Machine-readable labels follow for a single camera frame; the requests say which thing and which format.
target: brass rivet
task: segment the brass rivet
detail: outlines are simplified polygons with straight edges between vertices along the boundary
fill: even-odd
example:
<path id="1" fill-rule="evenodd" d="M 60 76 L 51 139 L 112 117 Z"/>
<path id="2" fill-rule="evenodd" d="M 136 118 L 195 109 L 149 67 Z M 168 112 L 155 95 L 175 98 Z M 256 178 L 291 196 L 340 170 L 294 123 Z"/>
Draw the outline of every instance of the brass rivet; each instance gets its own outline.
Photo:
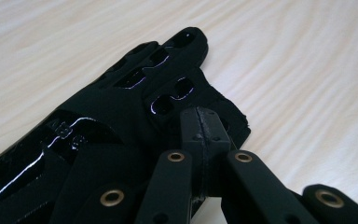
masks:
<path id="1" fill-rule="evenodd" d="M 327 206 L 340 208 L 344 206 L 344 201 L 336 194 L 325 190 L 325 189 L 318 189 L 315 192 L 316 198 Z"/>
<path id="2" fill-rule="evenodd" d="M 180 152 L 173 152 L 168 155 L 169 161 L 182 161 L 185 159 L 185 155 Z"/>
<path id="3" fill-rule="evenodd" d="M 249 162 L 252 160 L 252 157 L 246 153 L 239 152 L 239 153 L 235 154 L 235 159 L 237 159 L 237 161 L 241 161 L 241 162 Z"/>
<path id="4" fill-rule="evenodd" d="M 111 190 L 108 190 L 107 192 L 105 192 L 101 196 L 100 202 L 103 206 L 111 207 L 111 206 L 120 204 L 121 201 L 123 201 L 123 199 L 124 199 L 123 191 L 121 191 L 119 189 L 111 189 Z"/>

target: black plastic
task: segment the black plastic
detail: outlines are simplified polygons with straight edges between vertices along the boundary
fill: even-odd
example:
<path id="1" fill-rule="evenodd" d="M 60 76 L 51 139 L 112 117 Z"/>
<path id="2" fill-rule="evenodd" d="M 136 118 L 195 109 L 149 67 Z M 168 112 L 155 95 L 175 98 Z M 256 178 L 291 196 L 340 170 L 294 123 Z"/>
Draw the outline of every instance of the black plastic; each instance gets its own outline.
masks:
<path id="1" fill-rule="evenodd" d="M 185 224 L 191 215 L 191 155 L 168 150 L 159 157 L 136 224 Z"/>

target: wooden table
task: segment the wooden table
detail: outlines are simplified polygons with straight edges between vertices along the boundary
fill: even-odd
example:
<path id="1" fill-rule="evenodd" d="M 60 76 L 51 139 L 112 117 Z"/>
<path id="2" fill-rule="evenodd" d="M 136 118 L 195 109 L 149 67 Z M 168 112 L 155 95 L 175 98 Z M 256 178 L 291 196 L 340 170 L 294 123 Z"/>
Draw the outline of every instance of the wooden table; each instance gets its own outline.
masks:
<path id="1" fill-rule="evenodd" d="M 0 152 L 136 45 L 187 26 L 287 188 L 358 202 L 358 1 L 0 1 Z M 225 223 L 211 199 L 193 223 Z"/>

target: hole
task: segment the hole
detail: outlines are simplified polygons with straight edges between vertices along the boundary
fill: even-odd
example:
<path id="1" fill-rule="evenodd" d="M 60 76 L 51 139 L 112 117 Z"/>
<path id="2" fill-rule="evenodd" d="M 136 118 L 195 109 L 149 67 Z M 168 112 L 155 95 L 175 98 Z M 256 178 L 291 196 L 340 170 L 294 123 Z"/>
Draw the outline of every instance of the hole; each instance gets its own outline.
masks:
<path id="1" fill-rule="evenodd" d="M 101 196 L 100 202 L 103 206 L 111 207 L 120 204 L 123 199 L 123 191 L 119 189 L 111 189 Z"/>
<path id="2" fill-rule="evenodd" d="M 289 223 L 289 224 L 300 224 L 301 223 L 300 219 L 293 215 L 287 215 L 284 218 L 284 220 L 286 221 L 286 223 Z"/>
<path id="3" fill-rule="evenodd" d="M 318 189 L 315 192 L 316 198 L 323 204 L 333 207 L 333 208 L 340 208 L 344 206 L 344 201 L 336 194 L 325 190 L 325 189 Z"/>
<path id="4" fill-rule="evenodd" d="M 150 43 L 143 43 L 135 47 L 135 49 L 132 49 L 128 54 L 136 54 L 145 49 Z"/>
<path id="5" fill-rule="evenodd" d="M 151 111 L 153 114 L 166 115 L 173 110 L 173 104 L 171 103 L 171 97 L 169 95 L 159 96 L 151 105 Z"/>
<path id="6" fill-rule="evenodd" d="M 159 49 L 150 55 L 149 59 L 153 63 L 153 67 L 157 67 L 167 61 L 170 57 L 170 54 L 165 49 Z"/>
<path id="7" fill-rule="evenodd" d="M 185 155 L 180 152 L 173 152 L 168 155 L 169 161 L 182 161 L 185 159 Z"/>
<path id="8" fill-rule="evenodd" d="M 183 77 L 176 82 L 174 88 L 177 94 L 176 99 L 180 100 L 187 97 L 194 90 L 194 84 L 187 77 Z"/>
<path id="9" fill-rule="evenodd" d="M 120 87 L 124 89 L 132 89 L 134 86 L 138 85 L 145 79 L 145 73 L 142 71 L 142 68 L 135 68 L 130 71 L 126 76 L 124 76 L 120 81 L 115 84 L 115 87 Z"/>
<path id="10" fill-rule="evenodd" d="M 168 216 L 164 213 L 158 213 L 153 217 L 153 222 L 156 224 L 168 223 Z"/>
<path id="11" fill-rule="evenodd" d="M 171 38 L 173 42 L 173 46 L 175 48 L 183 48 L 190 44 L 194 40 L 195 36 L 188 32 L 180 32 L 179 34 L 175 35 Z"/>
<path id="12" fill-rule="evenodd" d="M 235 154 L 235 159 L 237 159 L 237 161 L 241 161 L 241 162 L 249 162 L 252 160 L 252 157 L 246 153 L 239 152 L 239 153 Z"/>

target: wood grain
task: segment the wood grain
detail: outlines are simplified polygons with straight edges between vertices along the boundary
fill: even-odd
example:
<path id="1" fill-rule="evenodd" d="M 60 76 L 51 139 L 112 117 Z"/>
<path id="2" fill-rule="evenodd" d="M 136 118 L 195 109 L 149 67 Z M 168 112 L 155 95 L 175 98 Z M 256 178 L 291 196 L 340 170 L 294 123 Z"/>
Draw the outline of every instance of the wood grain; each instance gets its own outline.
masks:
<path id="1" fill-rule="evenodd" d="M 358 202 L 358 1 L 0 1 L 0 152 L 127 50 L 199 27 L 207 79 L 285 186 Z M 224 223 L 218 200 L 193 223 Z"/>

